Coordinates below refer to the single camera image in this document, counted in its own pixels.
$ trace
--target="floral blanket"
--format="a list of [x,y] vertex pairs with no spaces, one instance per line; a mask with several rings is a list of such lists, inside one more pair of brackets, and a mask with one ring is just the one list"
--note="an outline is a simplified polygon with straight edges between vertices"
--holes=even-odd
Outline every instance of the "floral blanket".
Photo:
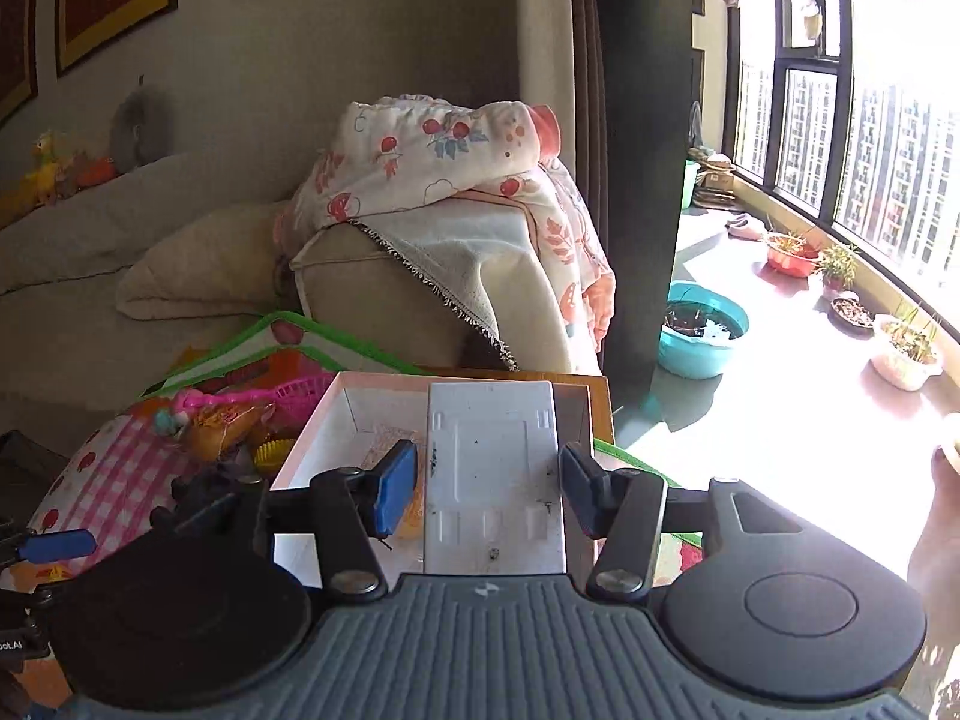
[[[596,352],[613,316],[613,271],[559,152],[556,118],[545,106],[473,110],[427,97],[351,103],[281,221],[280,239],[292,258],[320,229],[343,221],[448,197],[515,207],[569,343]],[[573,365],[593,372],[595,360],[586,367]]]

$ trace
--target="brown curtain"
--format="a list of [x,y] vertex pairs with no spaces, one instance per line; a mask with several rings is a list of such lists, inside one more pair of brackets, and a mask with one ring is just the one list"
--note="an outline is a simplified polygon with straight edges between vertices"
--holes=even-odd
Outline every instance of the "brown curtain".
[[607,110],[597,0],[571,0],[577,188],[607,248]]

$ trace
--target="window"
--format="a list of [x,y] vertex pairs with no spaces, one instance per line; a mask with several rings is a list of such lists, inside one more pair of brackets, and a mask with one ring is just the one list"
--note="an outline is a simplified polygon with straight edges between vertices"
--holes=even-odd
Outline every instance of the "window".
[[960,0],[740,0],[724,140],[747,180],[860,247],[954,334],[960,41],[944,14],[957,12]]

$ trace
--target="pink checkered cloth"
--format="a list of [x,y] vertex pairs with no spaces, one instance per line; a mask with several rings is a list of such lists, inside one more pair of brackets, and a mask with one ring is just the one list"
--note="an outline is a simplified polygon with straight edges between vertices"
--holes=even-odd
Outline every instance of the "pink checkered cloth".
[[184,450],[174,440],[154,433],[149,420],[117,416],[80,447],[51,486],[30,527],[37,533],[72,528],[93,533],[96,552],[62,566],[76,576],[146,533],[154,507],[173,504],[171,480],[191,467]]

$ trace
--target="pink toy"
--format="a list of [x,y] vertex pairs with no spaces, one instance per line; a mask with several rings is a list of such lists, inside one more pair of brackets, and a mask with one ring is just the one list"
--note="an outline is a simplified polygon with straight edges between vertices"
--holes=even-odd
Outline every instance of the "pink toy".
[[322,373],[318,376],[294,379],[275,389],[244,389],[240,392],[224,392],[220,395],[206,395],[198,389],[184,389],[176,394],[173,403],[170,404],[170,410],[176,414],[206,406],[266,400],[275,405],[278,415],[285,421],[304,424],[317,408],[326,389],[333,382],[334,376],[336,376],[335,373]]

